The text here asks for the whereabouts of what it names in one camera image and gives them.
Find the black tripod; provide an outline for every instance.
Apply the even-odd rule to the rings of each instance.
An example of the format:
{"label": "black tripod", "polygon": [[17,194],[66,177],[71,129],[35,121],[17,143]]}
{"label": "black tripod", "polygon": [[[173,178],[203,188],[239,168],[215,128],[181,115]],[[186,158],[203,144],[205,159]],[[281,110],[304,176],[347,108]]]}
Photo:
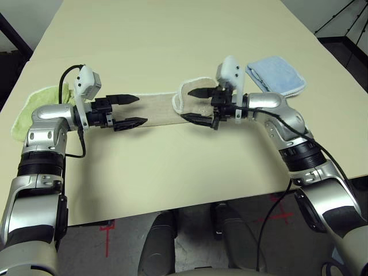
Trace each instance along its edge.
{"label": "black tripod", "polygon": [[[346,33],[344,36],[347,36],[347,34],[349,33],[349,31],[351,30],[351,28],[355,25],[355,23],[357,22],[357,20],[359,19],[359,17],[362,15],[362,13],[364,12],[364,10],[367,8],[368,6],[368,0],[365,0],[367,2],[367,4],[365,4],[364,8],[361,10],[361,12],[356,16],[356,19],[354,20],[354,22],[351,24],[351,26],[346,30]],[[315,34],[318,33],[323,27],[325,27],[328,23],[330,23],[336,16],[338,16],[343,10],[345,10],[347,7],[349,7],[353,2],[355,2],[355,0],[351,0],[350,3],[348,3],[345,7],[343,7],[340,11],[338,11],[338,13],[334,14],[330,20],[328,20],[325,24],[323,24],[318,30],[315,31]],[[366,23],[364,24],[364,27],[358,37],[358,40],[356,41],[355,45],[358,45],[359,41],[361,40],[361,37],[363,35],[363,33],[366,31],[366,27],[368,25],[368,19],[366,21]],[[350,53],[350,57],[345,65],[345,68],[348,66],[350,60],[352,57],[352,53]]]}

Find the black cable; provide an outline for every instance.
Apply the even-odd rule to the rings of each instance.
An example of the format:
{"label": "black cable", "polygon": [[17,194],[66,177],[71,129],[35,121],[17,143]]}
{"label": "black cable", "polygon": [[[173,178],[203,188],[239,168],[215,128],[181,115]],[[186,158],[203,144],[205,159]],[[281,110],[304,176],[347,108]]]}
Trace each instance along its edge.
{"label": "black cable", "polygon": [[[73,65],[65,70],[62,77],[60,78],[59,82],[59,104],[63,102],[63,82],[66,75],[73,69],[79,68],[82,69],[83,65]],[[83,158],[86,156],[86,144],[85,144],[85,138],[83,137],[83,128],[78,128],[78,136],[80,140],[80,145],[82,146],[82,155],[74,155],[74,154],[65,154],[65,156],[73,157],[73,158]]]}
{"label": "black cable", "polygon": [[[338,170],[340,171],[342,177],[344,178],[344,181],[346,183],[346,185],[348,186],[348,188],[350,189],[350,192],[354,195],[354,191],[350,185],[350,181],[347,178],[345,172],[343,171],[343,169],[341,168],[341,166],[339,165],[339,163],[336,161],[336,159],[327,151],[327,149],[325,149],[321,144],[319,144],[315,139],[308,137],[307,135],[305,135],[304,133],[301,133],[299,131],[297,131],[296,129],[292,128],[290,125],[288,125],[283,119],[281,119],[281,116],[272,112],[268,112],[262,109],[256,109],[256,108],[244,108],[244,107],[236,107],[236,109],[240,109],[240,110],[244,110],[247,112],[259,112],[259,113],[264,113],[267,114],[271,117],[276,118],[281,124],[283,124],[288,130],[290,130],[291,132],[297,134],[298,136],[304,138],[305,140],[309,141],[310,143],[313,143],[314,145],[316,145],[320,150],[322,150],[330,159],[331,161],[334,163],[334,165],[338,168]],[[256,264],[256,271],[259,271],[259,251],[260,251],[260,241],[262,238],[262,233],[263,233],[263,229],[265,228],[266,222],[269,218],[269,216],[271,215],[272,211],[275,209],[275,207],[280,203],[280,201],[285,197],[285,195],[287,195],[289,193],[290,187],[292,185],[292,180],[290,179],[289,181],[289,185],[287,186],[286,190],[284,191],[284,193],[282,194],[282,196],[274,203],[274,205],[271,207],[271,209],[269,210],[269,212],[266,215],[265,220],[263,221],[262,227],[260,229],[260,233],[259,233],[259,238],[258,238],[258,243],[257,243],[257,264]]]}
{"label": "black cable", "polygon": [[251,111],[251,112],[259,112],[259,113],[264,113],[267,114],[269,116],[272,116],[274,118],[276,118],[281,124],[283,124],[288,130],[290,130],[291,132],[299,135],[300,137],[304,138],[305,140],[315,144],[320,150],[322,150],[330,159],[331,161],[335,164],[335,166],[338,168],[338,170],[340,171],[342,177],[344,178],[344,181],[346,183],[346,185],[348,186],[348,188],[350,189],[350,192],[354,195],[354,191],[351,187],[350,181],[347,178],[345,172],[343,171],[343,169],[341,168],[341,166],[339,165],[339,163],[336,161],[336,159],[327,151],[327,149],[325,149],[321,144],[319,144],[315,139],[308,137],[307,135],[295,130],[294,128],[292,128],[290,125],[288,125],[283,119],[281,119],[280,115],[272,113],[272,112],[268,112],[262,109],[257,109],[257,108],[244,108],[244,107],[236,107],[237,109],[240,110],[245,110],[245,111]]}
{"label": "black cable", "polygon": [[276,206],[280,203],[280,201],[282,201],[282,199],[285,197],[285,195],[288,194],[290,187],[292,186],[292,180],[290,179],[289,184],[286,188],[286,190],[284,191],[284,193],[282,194],[282,196],[279,197],[279,199],[274,203],[274,205],[272,205],[271,209],[269,210],[269,212],[267,213],[266,217],[263,220],[262,226],[260,228],[260,232],[259,232],[259,237],[258,237],[258,242],[257,242],[257,265],[256,265],[256,271],[259,271],[259,251],[260,251],[260,241],[262,239],[262,234],[263,234],[263,230],[265,228],[265,225],[272,213],[272,211],[276,208]]}
{"label": "black cable", "polygon": [[78,136],[80,140],[80,145],[82,146],[82,155],[74,155],[74,154],[65,154],[65,156],[73,157],[73,158],[83,158],[86,156],[86,143],[85,138],[83,137],[83,128],[78,128]]}
{"label": "black cable", "polygon": [[68,69],[65,70],[65,72],[63,73],[62,77],[60,78],[60,82],[59,82],[59,104],[62,104],[63,102],[63,82],[64,82],[64,78],[66,77],[66,75],[73,69],[79,68],[82,69],[83,65],[79,64],[79,65],[73,65],[71,67],[69,67]]}

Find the towel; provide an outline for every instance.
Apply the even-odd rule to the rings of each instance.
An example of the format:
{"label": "towel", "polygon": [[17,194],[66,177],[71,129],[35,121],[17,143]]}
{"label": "towel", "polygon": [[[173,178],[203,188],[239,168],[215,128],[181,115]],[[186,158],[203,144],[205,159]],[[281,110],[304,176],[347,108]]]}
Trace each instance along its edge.
{"label": "towel", "polygon": [[[68,83],[63,84],[63,103],[75,105],[72,90],[69,90]],[[27,136],[28,129],[32,125],[32,113],[35,109],[43,105],[52,105],[59,102],[59,86],[50,86],[33,92],[28,96],[24,107],[16,118],[10,131],[11,136],[23,142]]]}
{"label": "towel", "polygon": [[[148,121],[141,127],[187,123],[179,114],[193,112],[210,116],[213,113],[210,99],[198,99],[189,96],[188,92],[196,88],[215,86],[215,80],[201,77],[182,82],[175,92],[132,93],[139,97],[139,101],[129,105],[113,105],[113,117],[116,121],[131,117],[148,118]],[[28,129],[32,125],[32,112],[40,106],[56,104],[58,102],[58,89],[58,86],[46,87],[28,97],[11,129],[11,136],[14,139],[25,140]],[[68,89],[67,83],[63,85],[63,103],[75,105],[73,90]]]}
{"label": "towel", "polygon": [[280,56],[249,63],[246,72],[263,92],[291,97],[299,95],[306,86],[305,79]]}

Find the beige table surface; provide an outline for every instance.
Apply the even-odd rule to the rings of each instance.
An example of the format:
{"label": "beige table surface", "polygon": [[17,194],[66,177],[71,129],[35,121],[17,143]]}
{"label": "beige table surface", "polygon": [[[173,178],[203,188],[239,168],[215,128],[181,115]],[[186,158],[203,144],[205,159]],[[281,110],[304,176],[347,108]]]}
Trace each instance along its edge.
{"label": "beige table surface", "polygon": [[[288,60],[308,83],[290,106],[348,177],[368,173],[365,91],[281,2],[64,0],[0,114],[0,210],[22,150],[10,137],[14,119],[31,92],[57,84],[68,66],[98,72],[102,97],[158,93],[214,77],[230,54],[243,65]],[[245,90],[260,92],[248,76]],[[251,122],[221,123],[217,132],[193,124],[95,128],[85,136],[87,156],[67,160],[71,225],[271,193],[288,182],[278,152]],[[79,147],[70,133],[67,152]]]}

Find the wall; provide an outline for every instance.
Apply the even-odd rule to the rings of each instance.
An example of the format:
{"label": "wall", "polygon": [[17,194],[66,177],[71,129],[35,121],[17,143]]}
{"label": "wall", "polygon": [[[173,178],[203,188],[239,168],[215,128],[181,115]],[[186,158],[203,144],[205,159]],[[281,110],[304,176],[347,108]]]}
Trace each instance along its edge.
{"label": "wall", "polygon": [[[311,31],[318,30],[334,14],[346,6],[351,0],[281,0],[284,5]],[[347,28],[356,19],[366,4],[365,0],[355,0],[346,10],[335,17],[328,25],[317,33],[317,37],[344,36]],[[364,24],[368,19],[368,7],[350,30],[348,37],[357,41]],[[363,33],[358,47],[368,55],[368,28]]]}
{"label": "wall", "polygon": [[[350,2],[350,0],[281,1],[312,32],[322,26],[333,14]],[[0,11],[28,45],[32,49],[35,49],[61,3],[62,0],[0,0]],[[346,29],[355,20],[364,5],[365,0],[355,0],[348,9],[319,31],[317,36],[343,36]],[[348,34],[348,37],[353,42],[356,42],[358,39],[367,17],[368,9],[365,10]],[[368,54],[368,29],[363,34],[358,46]],[[0,32],[0,52],[11,51],[13,49],[15,47]]]}
{"label": "wall", "polygon": [[[0,0],[0,12],[35,49],[63,0]],[[0,52],[16,47],[0,32]]]}

